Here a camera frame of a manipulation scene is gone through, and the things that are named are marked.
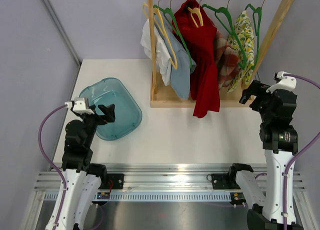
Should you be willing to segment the light blue denim skirt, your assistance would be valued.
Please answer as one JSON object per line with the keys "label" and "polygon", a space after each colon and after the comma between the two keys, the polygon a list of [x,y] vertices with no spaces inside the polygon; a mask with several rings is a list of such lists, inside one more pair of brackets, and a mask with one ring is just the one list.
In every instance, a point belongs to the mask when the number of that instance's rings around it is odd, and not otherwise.
{"label": "light blue denim skirt", "polygon": [[190,65],[189,55],[184,46],[173,34],[171,26],[164,21],[165,31],[172,45],[177,59],[177,69],[174,69],[169,60],[167,67],[160,70],[160,74],[165,86],[171,85],[175,93],[181,98],[187,100],[190,95],[190,75],[194,72],[197,64],[192,59]]}

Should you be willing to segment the white skirt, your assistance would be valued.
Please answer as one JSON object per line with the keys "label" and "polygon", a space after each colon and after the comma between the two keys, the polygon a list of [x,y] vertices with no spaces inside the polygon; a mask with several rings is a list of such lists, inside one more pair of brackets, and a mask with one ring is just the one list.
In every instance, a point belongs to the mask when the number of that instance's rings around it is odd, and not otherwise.
{"label": "white skirt", "polygon": [[[156,65],[159,67],[159,72],[161,74],[163,83],[165,86],[170,84],[171,72],[172,72],[172,61],[171,55],[168,51],[165,37],[158,30],[158,27],[154,26],[155,35],[155,59]],[[151,35],[150,35],[150,22],[147,19],[142,28],[142,36],[140,44],[143,47],[144,53],[150,59],[152,58],[152,48],[151,48]]]}

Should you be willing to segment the red pleated skirt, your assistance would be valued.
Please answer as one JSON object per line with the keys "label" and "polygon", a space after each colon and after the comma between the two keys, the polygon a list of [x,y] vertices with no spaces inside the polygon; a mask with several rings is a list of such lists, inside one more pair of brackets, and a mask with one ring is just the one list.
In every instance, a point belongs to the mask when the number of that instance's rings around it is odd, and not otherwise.
{"label": "red pleated skirt", "polygon": [[196,68],[190,76],[190,96],[196,101],[193,116],[203,118],[209,111],[220,111],[218,69],[214,59],[217,28],[200,6],[203,26],[196,27],[188,7],[197,8],[196,0],[187,0],[174,14]]}

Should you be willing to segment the yellow hanger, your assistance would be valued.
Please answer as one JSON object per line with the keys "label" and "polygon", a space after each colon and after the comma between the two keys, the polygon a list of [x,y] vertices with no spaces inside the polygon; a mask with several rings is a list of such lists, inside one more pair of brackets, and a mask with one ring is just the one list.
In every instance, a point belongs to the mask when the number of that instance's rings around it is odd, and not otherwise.
{"label": "yellow hanger", "polygon": [[157,26],[158,30],[163,34],[165,44],[171,56],[172,66],[174,67],[174,69],[177,69],[178,68],[177,57],[165,30],[165,24],[164,24],[165,17],[163,16],[163,13],[159,9],[153,7],[152,3],[153,3],[153,0],[148,0],[147,3],[145,2],[142,5],[142,10],[144,12],[144,15],[147,18],[147,20],[149,20],[152,71],[155,72],[156,68],[158,68],[156,64],[156,39],[155,39],[155,33],[154,33],[155,26]]}
{"label": "yellow hanger", "polygon": [[[201,14],[201,9],[200,9],[200,4],[201,4],[202,0],[200,0],[198,2],[198,7],[194,7],[194,8],[191,8],[191,7],[187,7],[187,10],[190,12],[190,16],[191,16],[191,19],[193,20],[194,22],[194,25],[198,28],[198,27],[202,27],[204,25],[204,21],[203,21],[203,17],[202,17],[202,14]],[[194,15],[197,16],[198,18],[198,21],[199,21],[199,24],[198,22],[195,20],[194,18]]]}

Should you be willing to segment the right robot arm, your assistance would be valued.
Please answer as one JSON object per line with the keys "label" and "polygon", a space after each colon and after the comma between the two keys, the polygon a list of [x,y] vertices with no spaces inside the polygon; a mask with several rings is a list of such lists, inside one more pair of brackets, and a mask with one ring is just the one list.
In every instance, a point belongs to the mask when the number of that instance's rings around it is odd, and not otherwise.
{"label": "right robot arm", "polygon": [[297,95],[284,86],[269,86],[254,80],[239,100],[260,114],[259,137],[267,166],[266,192],[257,184],[248,164],[234,163],[227,175],[232,188],[241,189],[248,206],[250,230],[302,230],[293,204],[294,161],[298,156],[298,133],[291,124],[297,107]]}

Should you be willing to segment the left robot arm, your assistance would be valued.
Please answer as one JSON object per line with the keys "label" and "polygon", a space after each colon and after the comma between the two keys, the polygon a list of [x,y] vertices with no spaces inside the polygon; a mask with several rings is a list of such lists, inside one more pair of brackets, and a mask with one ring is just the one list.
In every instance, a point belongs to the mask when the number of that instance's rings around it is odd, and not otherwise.
{"label": "left robot arm", "polygon": [[47,230],[82,230],[95,193],[106,186],[110,190],[114,187],[106,166],[91,162],[91,144],[99,126],[115,122],[115,105],[92,105],[76,110],[76,104],[75,101],[65,104],[78,119],[65,127],[61,168],[50,163],[59,174],[61,184]]}

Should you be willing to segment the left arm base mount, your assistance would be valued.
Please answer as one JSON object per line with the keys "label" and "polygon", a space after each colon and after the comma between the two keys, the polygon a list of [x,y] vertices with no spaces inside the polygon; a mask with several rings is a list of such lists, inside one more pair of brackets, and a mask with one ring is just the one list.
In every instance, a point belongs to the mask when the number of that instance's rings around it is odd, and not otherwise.
{"label": "left arm base mount", "polygon": [[106,177],[101,180],[99,190],[109,190],[112,186],[112,190],[122,190],[124,186],[123,173],[108,173]]}

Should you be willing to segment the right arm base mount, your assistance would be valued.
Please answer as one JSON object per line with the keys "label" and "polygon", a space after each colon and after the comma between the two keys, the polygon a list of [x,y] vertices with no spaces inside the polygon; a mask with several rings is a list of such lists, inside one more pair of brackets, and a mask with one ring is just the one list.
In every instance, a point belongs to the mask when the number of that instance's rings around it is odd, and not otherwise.
{"label": "right arm base mount", "polygon": [[227,173],[211,173],[206,176],[214,190],[229,190],[231,188]]}

